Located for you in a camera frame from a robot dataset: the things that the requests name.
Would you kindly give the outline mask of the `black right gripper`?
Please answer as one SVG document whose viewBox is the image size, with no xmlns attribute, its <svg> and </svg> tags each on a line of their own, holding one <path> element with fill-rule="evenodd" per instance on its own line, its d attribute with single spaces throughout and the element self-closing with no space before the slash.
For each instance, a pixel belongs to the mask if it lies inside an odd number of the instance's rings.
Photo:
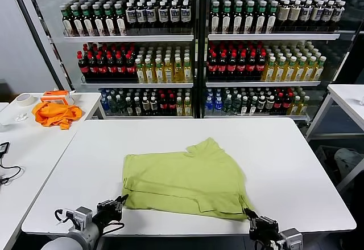
<svg viewBox="0 0 364 250">
<path fill-rule="evenodd" d="M 244 212 L 249 220 L 251 240 L 278 241 L 280 240 L 279 226 L 276 220 L 266 216 L 259 216 L 255 211 L 245 208 Z"/>
</svg>

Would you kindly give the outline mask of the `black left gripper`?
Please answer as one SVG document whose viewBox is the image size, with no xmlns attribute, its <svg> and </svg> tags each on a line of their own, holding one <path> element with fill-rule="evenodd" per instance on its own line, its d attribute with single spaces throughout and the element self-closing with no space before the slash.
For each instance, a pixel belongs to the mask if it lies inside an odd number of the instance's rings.
<svg viewBox="0 0 364 250">
<path fill-rule="evenodd" d="M 97 213 L 93 216 L 92 222 L 99 230 L 104 230 L 112 221 L 119 222 L 122 219 L 122 208 L 128 199 L 128 195 L 120 195 L 114 200 L 99 202 Z"/>
</svg>

